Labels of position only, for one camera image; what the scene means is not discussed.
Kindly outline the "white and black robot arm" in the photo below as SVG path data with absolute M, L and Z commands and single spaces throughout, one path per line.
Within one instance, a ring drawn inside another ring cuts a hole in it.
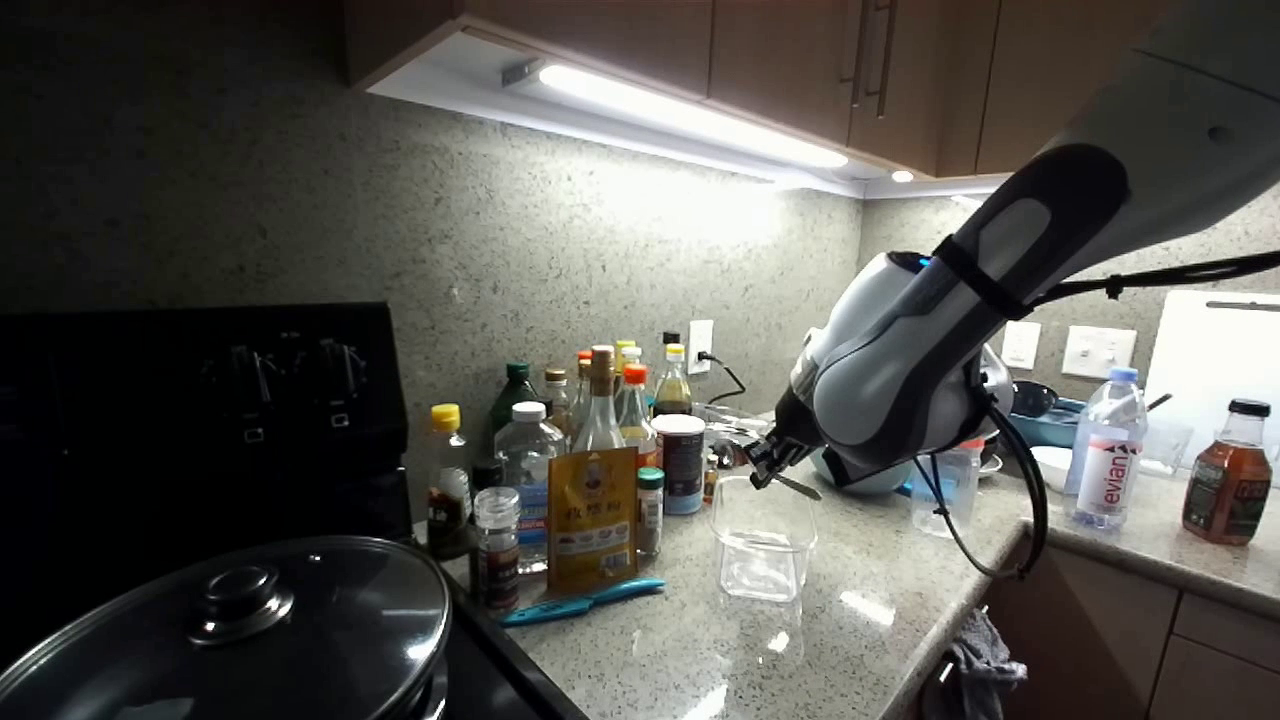
M 874 260 L 793 365 L 760 485 L 853 482 L 985 419 L 979 350 L 1091 266 L 1185 239 L 1280 177 L 1280 0 L 1177 0 L 1120 71 L 919 266 Z

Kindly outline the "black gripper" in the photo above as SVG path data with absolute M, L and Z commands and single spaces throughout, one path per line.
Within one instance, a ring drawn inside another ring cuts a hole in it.
M 815 439 L 804 434 L 787 434 L 787 430 L 763 434 L 760 439 L 749 444 L 754 485 L 768 490 L 814 454 L 815 454 Z

